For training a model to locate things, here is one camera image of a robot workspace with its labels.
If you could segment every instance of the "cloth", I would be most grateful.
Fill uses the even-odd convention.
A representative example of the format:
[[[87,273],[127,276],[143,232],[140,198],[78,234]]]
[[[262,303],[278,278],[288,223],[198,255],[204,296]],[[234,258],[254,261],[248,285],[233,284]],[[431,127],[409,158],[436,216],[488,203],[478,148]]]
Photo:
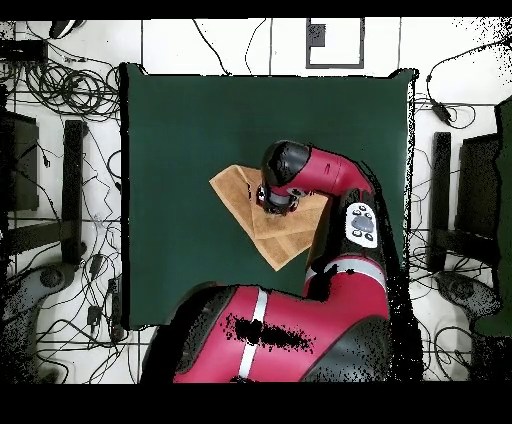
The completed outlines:
[[[239,165],[231,165],[210,180],[220,200],[256,249],[275,271],[279,271],[311,246],[327,199],[313,194],[300,199],[297,210],[284,217],[270,215],[256,204],[260,183],[258,169]]]

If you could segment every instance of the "cable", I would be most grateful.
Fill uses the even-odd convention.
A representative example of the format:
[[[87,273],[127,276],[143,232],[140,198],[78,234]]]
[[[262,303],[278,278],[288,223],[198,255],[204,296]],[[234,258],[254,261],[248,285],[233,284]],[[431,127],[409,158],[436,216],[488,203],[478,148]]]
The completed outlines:
[[[95,374],[100,370],[100,368],[101,368],[101,367],[103,367],[103,365],[108,364],[108,361],[110,361],[110,359],[111,359],[111,358],[113,358],[114,356],[117,356],[117,357],[116,357],[116,359],[115,359],[115,361],[114,361],[114,362],[112,362],[112,363],[111,363],[107,368],[105,368],[105,371],[103,371],[103,374],[105,374],[105,372],[106,372],[107,370],[109,370],[109,369],[110,369],[110,368],[115,364],[115,362],[117,361],[117,359],[119,359],[120,353],[118,353],[118,352],[114,352],[114,353],[113,353],[113,354],[111,354],[111,355],[109,354],[109,356],[107,357],[107,359],[105,359],[105,360],[104,360],[104,361],[103,361],[103,362],[98,366],[98,368],[96,368],[96,369],[92,372],[92,374],[91,374],[91,376],[90,376],[89,380],[87,380],[86,382],[84,382],[84,383],[82,383],[82,384],[91,384],[93,380],[96,380],[97,378],[100,378],[100,376],[99,376],[99,375],[98,375],[98,376],[95,376]]]
[[[103,156],[103,152],[101,151],[98,140],[96,140],[96,137],[94,137],[94,134],[92,133],[92,131],[90,129],[89,129],[89,134],[91,135],[91,137],[94,141],[94,144],[96,144],[96,147],[98,148],[98,152],[100,154],[101,160],[103,161],[103,164],[105,165],[105,168],[107,168],[107,171],[108,171],[107,161],[105,160],[105,157]],[[112,179],[112,182],[115,184],[116,181],[114,180],[114,177],[112,176],[112,174],[110,174],[110,172],[109,172],[109,175],[110,175],[110,178]]]
[[[48,193],[46,192],[45,188],[42,187],[41,185],[39,185],[38,183],[36,183],[34,180],[32,180],[32,178],[30,178],[27,174],[25,174],[23,171],[15,168],[14,169],[17,173],[19,173],[23,178],[27,179],[28,181],[30,181],[32,184],[34,184],[37,188],[39,188],[46,196],[46,198],[48,199],[48,202],[50,203],[50,207],[52,208],[52,212],[53,212],[53,215],[55,216],[55,219],[57,220],[57,222],[59,223],[59,225],[61,224],[61,221],[60,221],[60,218],[59,216],[57,215],[57,211],[55,210],[55,207],[53,206],[53,201],[52,199],[50,198],[50,196],[48,195]]]
[[[30,25],[29,25],[28,21],[25,21],[25,25],[27,26],[27,29],[31,32],[31,34],[34,35],[35,37],[37,37],[37,38],[39,38],[40,40],[43,40],[43,41],[50,40],[50,37],[43,38],[40,35],[37,35],[34,31],[32,31],[32,28],[30,28]]]
[[[510,40],[511,40],[511,36],[510,34],[507,35],[506,37],[502,38],[501,40],[499,41],[495,41],[495,42],[492,42],[492,43],[488,43],[488,44],[485,44],[483,46],[478,46],[478,47],[474,47],[472,49],[469,49],[469,50],[466,50],[465,52],[462,52],[462,53],[459,53],[455,56],[451,56],[449,58],[446,58],[446,59],[443,59],[441,60],[440,62],[436,63],[433,68],[431,69],[430,73],[427,75],[427,79],[426,79],[426,82],[427,82],[427,95],[428,95],[428,98],[432,104],[432,109],[434,110],[434,112],[436,113],[436,115],[438,116],[438,118],[444,122],[446,125],[450,126],[451,128],[454,128],[454,129],[458,129],[458,130],[462,130],[462,129],[465,129],[465,128],[468,128],[471,124],[473,124],[473,122],[475,122],[476,120],[476,110],[473,106],[469,105],[469,104],[465,104],[465,106],[469,107],[472,111],[473,111],[473,118],[472,120],[469,122],[469,124],[463,126],[463,127],[457,127],[455,125],[453,125],[453,122],[455,122],[455,120],[453,120],[447,110],[447,104],[444,104],[444,103],[440,103],[438,101],[436,101],[432,95],[430,94],[430,81],[432,80],[432,74],[434,72],[434,70],[441,64],[443,63],[446,63],[450,60],[455,60],[455,59],[458,59],[468,53],[476,53],[478,51],[483,51],[487,48],[490,48],[490,47],[494,47],[494,46],[497,46],[497,45],[505,45],[505,44],[510,44]]]
[[[48,59],[46,64],[25,64],[24,82],[28,92],[47,109],[104,122],[119,112],[118,90],[107,82],[112,72],[117,70],[110,70],[103,78],[95,71],[74,70]],[[70,111],[60,110],[63,106]]]
[[[194,22],[194,25],[196,26],[196,29],[197,29],[197,32],[199,32],[199,35],[201,36],[201,38],[203,39],[203,41],[207,44],[208,47],[210,47],[211,51],[213,53],[215,53],[215,56],[217,56],[217,59],[219,61],[219,64],[220,64],[220,67],[222,68],[222,70],[224,71],[224,74],[226,75],[232,75],[230,72],[226,71],[226,69],[224,68],[224,65],[222,64],[222,60],[219,56],[219,54],[217,53],[217,51],[212,47],[212,45],[208,42],[208,40],[205,38],[205,36],[203,35],[203,33],[201,32],[201,29],[199,28],[199,25],[197,24],[196,20],[195,19],[192,19],[192,22]]]
[[[108,158],[108,160],[107,160],[107,171],[108,171],[108,173],[109,173],[110,175],[112,175],[113,177],[121,179],[121,177],[120,177],[119,175],[114,174],[114,173],[112,172],[112,168],[110,168],[110,161],[111,161],[111,160],[112,160],[112,158],[113,158],[115,155],[117,155],[118,153],[121,153],[121,150],[116,150],[114,153],[112,153],[112,154],[109,156],[109,158]]]
[[[458,362],[460,365],[462,365],[462,366],[466,367],[468,370],[470,370],[470,366],[469,366],[469,364],[468,364],[465,360],[464,360],[464,362],[461,362],[461,361],[459,361],[458,359],[455,359],[455,358],[453,358],[452,356],[448,355],[448,354],[447,354],[443,349],[441,349],[441,348],[439,347],[439,345],[437,344],[437,339],[439,338],[439,336],[440,336],[444,331],[447,331],[447,330],[458,330],[458,331],[461,331],[461,332],[463,332],[464,334],[466,334],[468,337],[470,337],[471,339],[473,338],[473,336],[472,336],[472,334],[471,334],[471,333],[469,333],[468,331],[464,330],[463,328],[457,327],[457,326],[444,327],[444,328],[442,328],[441,330],[439,330],[439,331],[436,333],[436,335],[434,336],[434,342],[433,342],[433,345],[434,345],[434,355],[435,355],[435,358],[436,358],[437,364],[438,364],[439,368],[441,369],[441,372],[444,374],[444,376],[445,376],[448,380],[453,381],[453,379],[448,375],[448,373],[446,372],[446,370],[444,369],[444,367],[441,365],[441,362],[443,362],[443,361],[441,361],[441,359],[440,359],[440,357],[439,357],[439,351],[440,351],[440,350],[441,350],[441,351],[443,351],[443,353],[444,353],[445,355],[447,355],[449,358],[454,359],[454,360],[455,360],[455,362]]]
[[[56,53],[60,58],[62,58],[65,62],[67,63],[71,63],[71,62],[94,62],[94,63],[100,63],[102,65],[106,65],[108,66],[110,69],[106,75],[106,77],[103,79],[102,77],[100,77],[99,80],[97,81],[100,81],[104,84],[100,84],[100,87],[102,88],[105,88],[105,89],[111,89],[113,88],[113,86],[111,84],[109,84],[109,77],[113,77],[114,78],[114,83],[115,85],[118,87],[119,86],[119,70],[117,67],[114,67],[112,66],[110,63],[108,62],[105,62],[105,61],[102,61],[102,60],[98,60],[98,59],[94,59],[94,58],[90,58],[90,57],[85,57],[85,56],[80,56],[80,55],[76,55],[76,54],[73,54],[73,53],[70,53],[60,47],[57,47],[55,46],[54,44],[50,43],[47,41],[47,39],[44,39],[43,37],[37,35],[36,33],[34,33],[34,31],[32,31],[32,29],[30,28],[30,25],[28,24],[27,22],[27,29],[29,30],[29,33],[26,33],[26,32],[23,32],[23,31],[20,31],[20,33],[24,33],[24,34],[28,34],[28,35],[32,35],[34,36],[35,38],[39,39],[39,40],[45,40],[48,44],[48,47],[50,47],[50,49]],[[50,59],[50,61],[58,66],[60,66],[60,70],[68,70],[70,72],[85,72],[85,73],[90,73],[92,72],[93,74],[96,74],[96,76],[98,76],[97,73],[95,73],[94,71],[75,71],[71,68],[67,68],[63,65],[60,65],[58,64],[57,62],[53,61],[52,59]],[[117,98],[117,94],[118,94],[118,91],[117,89],[113,89],[113,94],[115,94],[115,101],[112,100],[114,103],[116,103],[118,105],[118,98]]]
[[[109,348],[111,349],[112,347],[114,347],[114,344],[113,343],[105,343],[105,342],[100,342],[98,341],[97,339],[95,339],[94,337],[90,336],[89,334],[87,334],[85,331],[83,331],[81,328],[78,328],[75,324],[73,324],[72,321],[70,320],[67,320],[67,319],[64,319],[64,318],[59,318],[57,321],[55,321],[49,328],[47,331],[45,331],[43,333],[42,336],[40,336],[37,340],[36,340],[36,343],[39,343],[47,334],[51,334],[50,331],[52,330],[53,327],[55,327],[55,325],[59,322],[64,322],[66,323],[66,325],[69,325],[71,327],[73,327],[76,331],[78,331],[82,336],[84,337],[87,337],[87,339],[89,339],[90,341],[92,341],[93,343],[97,344],[98,346],[102,346],[102,347],[106,347],[106,348]]]
[[[127,352],[127,356],[128,356],[128,372],[130,373],[130,378],[132,379],[133,384],[137,384],[137,382],[135,381],[135,378],[133,377],[133,374],[132,374],[132,366],[130,363],[130,346],[128,346],[128,349],[126,350],[126,352]]]
[[[82,331],[82,332],[83,332],[83,330],[84,330],[84,328],[85,328],[85,327],[87,327],[87,325],[84,325],[84,326],[80,329],[80,331]],[[79,334],[80,334],[80,332],[77,332],[77,333],[76,333],[76,334],[75,334],[75,335],[74,335],[74,336],[73,336],[69,341],[70,341],[70,342],[72,342],[72,341],[75,339],[75,337],[76,337],[76,336],[78,336]],[[55,355],[57,352],[61,352],[61,351],[62,351],[62,349],[64,349],[64,346],[66,346],[68,343],[69,343],[69,342],[66,342],[66,343],[64,343],[64,344],[63,344],[59,349],[55,349],[55,351],[54,351],[50,356],[46,357],[46,358],[45,358],[45,360],[50,359],[50,358],[51,358],[53,355]]]
[[[254,29],[254,31],[253,31],[253,33],[251,35],[251,39],[249,40],[249,44],[247,45],[247,50],[245,51],[245,66],[247,66],[247,70],[249,71],[249,73],[251,75],[252,75],[252,71],[251,71],[251,68],[249,68],[249,64],[247,63],[247,54],[249,53],[249,49],[251,47],[252,39],[254,38],[254,35],[258,31],[259,27],[261,27],[267,21],[267,19],[268,18],[263,19],[263,21],[261,21],[261,23]]]
[[[423,324],[417,317],[414,317],[416,319],[416,321],[418,321],[419,324],[421,324],[421,326],[425,329],[426,333],[427,333],[427,336],[428,336],[428,340],[427,340],[427,343],[428,343],[428,349],[430,349],[430,343],[432,341],[432,337],[430,335],[430,331],[428,331],[428,328],[425,324]],[[423,372],[427,371],[429,368],[430,368],[430,365],[432,364],[432,357],[430,355],[428,355],[428,364],[425,368],[423,368]]]
[[[30,260],[30,262],[28,263],[28,265],[23,268],[21,271],[19,271],[17,274],[13,275],[12,277],[8,278],[7,281],[10,282],[10,281],[18,281],[19,278],[22,278],[24,277],[25,273],[30,269],[30,267],[32,266],[32,264],[34,263],[35,259],[41,254],[41,253],[44,253],[50,249],[53,249],[54,247],[57,247],[58,245],[60,244],[60,242],[57,242],[55,244],[52,244],[51,246],[48,246],[47,248],[41,250],[40,252],[37,252],[33,257],[32,259]]]
[[[57,366],[59,366],[59,367],[64,368],[64,369],[66,370],[66,375],[64,376],[64,379],[62,380],[61,384],[66,383],[66,380],[68,379],[68,376],[69,376],[69,367],[68,367],[67,365],[64,365],[64,364],[62,364],[62,363],[60,363],[60,362],[51,361],[51,360],[49,360],[49,359],[47,359],[47,358],[43,358],[43,357],[42,357],[41,355],[39,355],[38,353],[36,354],[36,357],[37,357],[39,360],[41,360],[41,361],[43,361],[43,362],[46,362],[46,363],[48,363],[48,364],[57,365]]]

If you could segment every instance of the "power cord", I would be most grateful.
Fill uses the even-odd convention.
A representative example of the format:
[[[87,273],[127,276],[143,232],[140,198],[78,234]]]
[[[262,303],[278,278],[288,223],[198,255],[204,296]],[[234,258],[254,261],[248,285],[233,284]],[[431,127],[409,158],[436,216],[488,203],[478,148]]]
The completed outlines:
[[[203,39],[203,41],[206,43],[206,45],[210,48],[210,50],[215,53],[215,56],[217,56],[217,60],[219,61],[219,64],[220,64],[220,67],[222,68],[222,70],[224,71],[224,74],[225,75],[233,75],[231,72],[228,72],[226,71],[226,68],[224,68],[224,64],[222,63],[222,60],[219,56],[219,54],[217,53],[217,51],[212,47],[212,45],[208,42],[208,40],[205,38],[205,36],[203,35],[203,32],[201,31],[201,29],[199,28],[199,25],[197,24],[197,21],[195,19],[192,19],[192,22],[194,22],[194,25],[197,29],[197,32],[199,32],[199,35],[201,36],[201,38]]]
[[[448,111],[448,104],[444,104],[444,103],[436,101],[432,97],[432,95],[430,94],[430,82],[432,81],[432,74],[433,74],[434,70],[439,65],[441,65],[443,63],[446,63],[446,62],[448,62],[450,60],[458,59],[459,57],[462,57],[462,56],[464,56],[464,55],[466,55],[468,53],[476,53],[476,52],[483,51],[483,50],[485,50],[487,48],[498,46],[498,45],[504,45],[504,46],[507,46],[507,47],[510,48],[511,47],[510,46],[511,42],[512,42],[512,35],[509,34],[509,35],[507,35],[506,37],[502,38],[499,41],[495,41],[495,42],[492,42],[492,43],[485,44],[483,46],[478,46],[478,47],[466,50],[465,52],[459,53],[459,54],[457,54],[455,56],[451,56],[449,58],[443,59],[443,60],[441,60],[440,62],[438,62],[438,63],[436,63],[434,65],[434,67],[431,69],[431,71],[428,74],[427,79],[426,79],[426,82],[427,82],[427,95],[428,95],[428,100],[432,104],[432,111],[436,114],[436,116],[439,118],[440,121],[444,122],[446,125],[450,126],[451,128],[462,130],[462,129],[468,128],[473,122],[475,122],[476,110],[470,104],[461,104],[461,105],[464,105],[466,107],[469,107],[473,111],[473,118],[472,118],[471,122],[469,122],[469,124],[467,124],[467,125],[465,125],[463,127],[457,127],[457,126],[453,125],[453,123],[456,121],[456,119],[452,119],[452,117],[450,115],[450,112]]]
[[[252,39],[254,38],[254,35],[256,34],[258,29],[267,21],[267,19],[268,18],[263,19],[263,21],[261,21],[261,23],[254,29],[254,31],[251,35],[251,39],[249,40],[249,44],[247,45],[247,50],[245,51],[245,66],[247,67],[247,70],[249,71],[249,73],[251,75],[252,75],[252,71],[251,71],[251,68],[249,68],[249,64],[247,63],[247,54],[249,53],[249,49],[251,48]]]
[[[434,341],[433,341],[432,344],[434,346],[434,355],[435,355],[437,364],[439,366],[439,369],[441,370],[441,372],[444,374],[444,376],[448,380],[453,381],[453,379],[450,377],[450,375],[448,375],[448,373],[446,372],[444,367],[441,365],[441,362],[443,362],[443,361],[441,361],[439,353],[440,353],[440,351],[443,351],[443,350],[441,348],[439,348],[439,345],[437,344],[437,339],[439,338],[439,336],[442,333],[444,333],[445,331],[447,331],[447,330],[458,330],[458,331],[461,331],[462,333],[466,334],[471,339],[473,338],[473,336],[472,336],[472,334],[470,332],[464,330],[463,328],[460,328],[460,327],[457,327],[457,326],[453,326],[453,325],[442,328],[434,336]],[[460,365],[462,365],[463,367],[465,367],[468,371],[471,371],[471,365],[462,357],[462,354],[460,353],[460,351],[458,351],[458,350],[454,351],[455,355],[457,356],[457,359],[455,359],[452,356],[448,355],[446,352],[443,352],[443,353],[445,353],[450,359],[453,359],[455,362],[457,362]]]
[[[15,78],[14,89],[17,90],[21,73],[24,70],[27,92],[31,93],[36,102],[16,99],[21,103],[40,103],[55,113],[70,116],[80,116],[92,122],[104,122],[114,119],[118,122],[119,112],[119,72],[117,67],[111,64],[88,57],[77,56],[60,47],[49,43],[32,31],[27,25],[28,33],[39,40],[45,40],[48,47],[57,54],[65,63],[95,62],[107,65],[110,69],[103,78],[92,70],[75,70],[62,65],[53,59],[48,59],[46,64],[24,64],[18,69],[8,71],[7,76]],[[60,107],[67,107],[70,111],[61,111]]]
[[[121,153],[121,150],[116,150],[114,153],[112,153],[112,154],[109,156],[109,158],[108,158],[108,160],[107,160],[107,171],[108,171],[108,173],[109,173],[112,177],[117,178],[117,179],[119,179],[119,180],[120,180],[120,179],[121,179],[121,176],[120,176],[120,175],[117,175],[117,174],[114,174],[114,172],[112,172],[112,168],[110,167],[110,161],[112,160],[112,158],[113,158],[114,156],[116,156],[116,155],[117,155],[117,154],[119,154],[119,153]],[[119,192],[121,192],[121,188],[122,188],[122,187],[121,187],[121,183],[120,183],[119,181],[115,181],[115,182],[114,182],[114,184],[115,184],[116,188],[119,190]]]

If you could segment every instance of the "black cable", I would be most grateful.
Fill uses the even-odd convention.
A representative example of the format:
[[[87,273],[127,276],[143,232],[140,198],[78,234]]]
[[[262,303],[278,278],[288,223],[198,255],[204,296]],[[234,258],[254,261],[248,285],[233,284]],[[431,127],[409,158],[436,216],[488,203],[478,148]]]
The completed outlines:
[[[425,159],[427,160],[428,167],[429,167],[430,171],[432,171],[432,164],[430,163],[427,153],[424,150],[418,149],[417,147],[415,147],[414,150],[416,150],[420,153],[423,153],[423,156],[425,156]]]
[[[55,113],[104,122],[117,119],[120,110],[118,89],[107,82],[112,72],[117,71],[110,70],[104,78],[95,71],[75,70],[48,59],[46,64],[25,64],[24,83],[40,104]],[[70,111],[61,110],[63,106]]]
[[[111,355],[109,355],[107,357],[107,359],[105,359],[98,368],[96,368],[93,373],[91,374],[91,377],[89,378],[89,380],[87,380],[86,382],[82,383],[82,384],[91,384],[93,380],[96,380],[97,378],[100,378],[99,375],[95,376],[95,374],[100,370],[101,367],[103,367],[103,365],[105,364],[108,364],[108,361],[110,361],[111,358],[113,358],[114,356],[116,356],[116,359],[114,360],[114,362],[112,362],[104,371],[103,371],[103,374],[105,374],[106,371],[108,371],[110,368],[112,368],[114,366],[114,364],[116,363],[116,361],[119,359],[119,357],[121,356],[121,353],[122,351],[124,350],[125,346],[123,346],[121,348],[121,350],[119,352],[114,352],[112,353]]]
[[[100,384],[100,383],[101,383],[101,381],[103,380],[103,377],[105,377],[105,373],[107,372],[107,370],[108,370],[108,369],[109,369],[109,368],[108,368],[108,360],[107,360],[107,362],[105,363],[105,369],[104,369],[104,370],[103,370],[103,372],[101,373],[101,377],[100,377],[100,379],[99,379],[99,381],[98,381],[98,383],[97,383],[97,384]]]
[[[92,133],[92,131],[90,129],[89,129],[89,134],[91,135],[91,137],[94,141],[94,144],[96,144],[96,147],[98,148],[98,153],[100,154],[101,160],[103,161],[103,164],[105,165],[105,168],[107,168],[107,171],[108,171],[107,161],[105,160],[105,157],[103,156],[103,152],[101,151],[98,140],[96,140],[96,137],[94,137],[94,134]],[[110,172],[109,172],[109,175],[110,175],[110,178],[112,179],[112,182],[115,184],[116,181],[114,180],[114,177],[112,176],[112,174],[110,174]]]
[[[501,40],[498,40],[498,41],[495,41],[495,42],[492,42],[492,43],[488,43],[488,44],[485,44],[483,46],[478,46],[478,47],[474,47],[472,49],[469,49],[469,50],[466,50],[465,52],[462,52],[462,53],[459,53],[455,56],[451,56],[451,57],[448,57],[446,59],[443,59],[441,60],[440,62],[436,63],[433,68],[431,69],[430,73],[427,75],[427,79],[426,79],[426,82],[427,82],[427,95],[428,95],[428,98],[432,104],[432,107],[435,109],[435,112],[436,114],[438,115],[439,119],[442,120],[446,125],[449,125],[451,128],[454,128],[454,129],[459,129],[459,130],[462,130],[462,129],[465,129],[467,127],[469,127],[471,124],[473,124],[473,122],[475,122],[476,120],[476,110],[475,108],[472,106],[472,105],[469,105],[469,104],[465,104],[464,106],[467,106],[469,107],[472,111],[473,111],[473,119],[471,120],[471,122],[469,122],[469,124],[463,126],[463,127],[457,127],[455,125],[453,125],[453,122],[454,120],[451,119],[450,115],[449,115],[449,112],[447,110],[447,104],[444,104],[444,103],[440,103],[438,101],[436,101],[432,95],[430,94],[430,81],[432,80],[432,74],[434,72],[434,70],[441,64],[443,63],[446,63],[450,60],[455,60],[455,59],[458,59],[468,53],[474,53],[474,52],[478,52],[478,51],[483,51],[489,47],[494,47],[494,46],[497,46],[497,45],[504,45],[506,43],[510,43],[510,35],[507,35],[506,37],[502,38]]]
[[[41,254],[41,253],[44,253],[50,249],[53,249],[54,247],[57,247],[58,245],[60,244],[60,242],[57,242],[55,244],[52,244],[51,246],[48,246],[46,247],[45,249],[37,252],[33,257],[32,259],[30,260],[30,262],[28,263],[28,265],[23,268],[21,271],[19,271],[17,274],[14,274],[12,277],[8,278],[7,279],[7,282],[11,282],[11,281],[18,281],[19,279],[21,278],[24,278],[26,276],[26,273],[29,271],[30,267],[32,266],[32,264],[34,263],[35,259]]]
[[[222,68],[222,70],[224,71],[224,74],[226,75],[232,75],[230,72],[226,71],[226,69],[224,68],[224,65],[222,63],[222,60],[219,56],[219,54],[217,53],[217,51],[212,47],[212,45],[208,42],[208,40],[205,38],[205,36],[203,35],[201,29],[199,28],[199,25],[197,24],[196,20],[195,19],[192,19],[192,22],[194,22],[194,25],[196,26],[196,29],[197,29],[197,32],[199,32],[199,35],[201,36],[201,38],[203,39],[203,41],[207,44],[208,47],[210,47],[211,51],[213,53],[215,53],[215,56],[217,56],[217,59],[219,61],[219,64],[220,64],[220,67]]]
[[[84,326],[80,329],[80,331],[83,331],[85,327],[87,327],[87,325],[84,325]],[[64,343],[64,344],[63,344],[59,349],[53,349],[53,350],[54,350],[54,352],[53,352],[50,356],[46,357],[45,359],[50,359],[50,358],[51,358],[53,355],[55,355],[56,353],[61,352],[61,351],[62,351],[62,349],[64,349],[64,346],[66,346],[69,342],[72,342],[72,341],[75,339],[75,337],[76,337],[76,336],[78,336],[79,334],[80,334],[80,332],[76,332],[76,334],[75,334],[73,337],[71,337],[71,339],[69,339],[69,341],[68,341],[68,342]]]
[[[69,325],[71,327],[73,327],[76,331],[78,331],[82,336],[84,337],[87,337],[87,339],[89,339],[90,341],[92,341],[93,343],[97,344],[98,346],[102,346],[102,347],[105,347],[105,348],[113,348],[114,347],[114,344],[113,343],[105,343],[105,342],[100,342],[99,340],[95,339],[94,337],[90,336],[89,334],[87,334],[85,331],[83,331],[82,329],[78,328],[75,324],[73,324],[73,322],[71,322],[70,320],[67,320],[67,319],[63,319],[63,318],[59,318],[57,321],[55,321],[49,328],[47,331],[45,331],[43,333],[42,336],[40,336],[37,340],[36,340],[36,343],[39,343],[41,341],[41,339],[43,337],[45,337],[47,334],[51,334],[50,331],[52,330],[53,327],[55,327],[55,325],[59,322],[63,322],[63,323],[66,323],[66,325]]]
[[[66,370],[66,375],[64,376],[64,379],[62,380],[61,384],[64,384],[64,383],[66,382],[66,380],[68,379],[68,376],[69,376],[69,368],[68,368],[68,366],[67,366],[67,365],[64,365],[64,364],[62,364],[62,363],[60,363],[60,362],[52,361],[52,360],[50,360],[50,359],[43,358],[43,357],[42,357],[41,355],[39,355],[39,354],[36,354],[36,357],[37,357],[39,360],[41,360],[41,361],[43,361],[43,362],[46,362],[46,363],[48,363],[48,364],[57,365],[57,366],[59,366],[59,367],[64,368],[64,369]]]
[[[55,219],[57,220],[57,222],[59,223],[59,226],[61,225],[61,221],[60,221],[60,218],[59,216],[57,215],[57,211],[55,210],[55,207],[53,206],[53,201],[52,199],[50,198],[50,196],[48,195],[48,193],[46,192],[45,188],[42,187],[41,185],[39,185],[37,182],[35,182],[32,178],[30,178],[27,174],[25,174],[23,171],[15,168],[14,169],[18,174],[20,174],[23,178],[25,178],[26,180],[30,181],[32,184],[34,184],[37,188],[39,188],[46,196],[46,198],[48,199],[48,202],[50,202],[50,207],[52,208],[52,212],[53,212],[53,215],[55,216]]]
[[[434,345],[434,355],[435,355],[435,358],[436,358],[436,361],[437,361],[437,364],[439,366],[439,368],[441,369],[441,372],[444,374],[444,376],[450,380],[450,381],[453,381],[453,379],[448,375],[448,373],[446,372],[446,370],[444,369],[444,367],[441,365],[441,358],[439,356],[439,351],[442,351],[447,357],[455,360],[455,362],[458,362],[460,365],[462,365],[463,367],[467,368],[468,370],[470,370],[470,367],[469,367],[469,364],[464,360],[464,362],[460,362],[459,360],[453,358],[453,356],[447,354],[442,348],[439,347],[439,345],[437,344],[437,339],[439,338],[439,336],[447,331],[447,330],[458,330],[458,331],[461,331],[463,332],[464,334],[466,334],[468,337],[470,337],[471,339],[473,338],[473,335],[471,333],[469,333],[468,331],[464,330],[463,328],[460,328],[460,327],[457,327],[457,326],[448,326],[448,327],[444,327],[442,328],[441,330],[439,330],[435,336],[434,336],[434,341],[433,341],[433,345]]]
[[[84,262],[84,265],[83,265],[83,268],[86,270],[87,268],[87,264],[89,263],[89,261],[91,261],[93,259],[93,256],[89,256],[89,258]],[[64,300],[62,302],[57,302],[57,303],[54,303],[52,306],[48,306],[48,307],[42,307],[41,309],[52,309],[54,308],[55,306],[58,306],[58,305],[63,305],[64,303],[68,303],[68,302],[71,302],[72,300],[75,300],[78,296],[80,296],[80,294],[84,293],[84,286],[82,284],[82,289],[75,295],[73,296],[71,299],[68,299],[68,300]]]
[[[50,37],[48,38],[43,38],[41,37],[40,35],[37,35],[34,31],[32,31],[32,28],[30,28],[30,25],[28,23],[28,21],[25,21],[25,25],[27,26],[27,29],[31,32],[31,34],[37,38],[39,38],[40,40],[43,40],[43,41],[48,41],[50,40]]]
[[[460,172],[460,169],[457,169],[457,170],[455,170],[455,171],[451,171],[451,172],[450,172],[450,175],[451,175],[451,174],[456,174],[456,173],[458,173],[458,172]],[[422,183],[416,184],[415,186],[413,186],[413,187],[412,187],[412,189],[414,190],[415,188],[418,188],[418,187],[422,186],[423,184],[427,184],[427,183],[429,183],[429,182],[430,182],[430,181],[432,181],[432,180],[433,180],[433,178],[429,178],[428,180],[423,181]]]
[[[119,175],[114,174],[114,173],[112,172],[112,168],[110,167],[110,161],[111,161],[111,160],[112,160],[112,158],[113,158],[115,155],[117,155],[118,153],[121,153],[121,150],[116,150],[114,153],[112,153],[112,154],[109,156],[109,158],[108,158],[108,160],[107,160],[107,171],[108,171],[108,173],[109,173],[110,175],[112,175],[113,177],[121,179],[121,177],[120,177]]]
[[[127,352],[127,356],[128,356],[128,372],[130,373],[130,378],[132,379],[133,384],[137,384],[137,382],[135,381],[135,378],[133,377],[133,374],[132,374],[132,366],[130,363],[130,346],[128,346],[128,349],[126,352]]]
[[[254,31],[253,31],[253,33],[251,35],[251,39],[249,40],[249,44],[247,45],[247,50],[245,51],[245,66],[247,66],[247,70],[249,71],[249,73],[251,75],[252,75],[252,71],[251,71],[251,68],[249,68],[249,64],[247,63],[247,54],[249,53],[249,49],[251,47],[252,39],[254,38],[254,35],[258,31],[259,27],[262,26],[267,21],[267,19],[268,18],[263,19],[263,21],[261,21],[261,23],[254,29]]]

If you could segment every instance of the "black frame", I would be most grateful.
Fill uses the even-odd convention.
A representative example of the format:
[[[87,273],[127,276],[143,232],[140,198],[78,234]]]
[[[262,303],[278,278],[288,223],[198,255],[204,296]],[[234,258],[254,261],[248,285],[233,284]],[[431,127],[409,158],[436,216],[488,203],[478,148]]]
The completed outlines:
[[[365,18],[360,19],[359,63],[343,65],[325,65],[311,63],[311,47],[325,46],[325,24],[311,24],[311,18],[306,18],[306,69],[363,69],[364,68],[364,37]]]
[[[61,243],[62,262],[79,265],[82,244],[82,169],[83,139],[87,124],[68,120],[64,129],[64,162],[61,222],[28,225],[7,231],[5,242],[9,255],[16,255],[47,244]]]
[[[497,266],[500,251],[495,238],[480,237],[458,229],[448,229],[450,210],[451,134],[437,132],[432,144],[432,182],[430,186],[430,231],[426,264],[429,272],[444,270],[448,251]]]

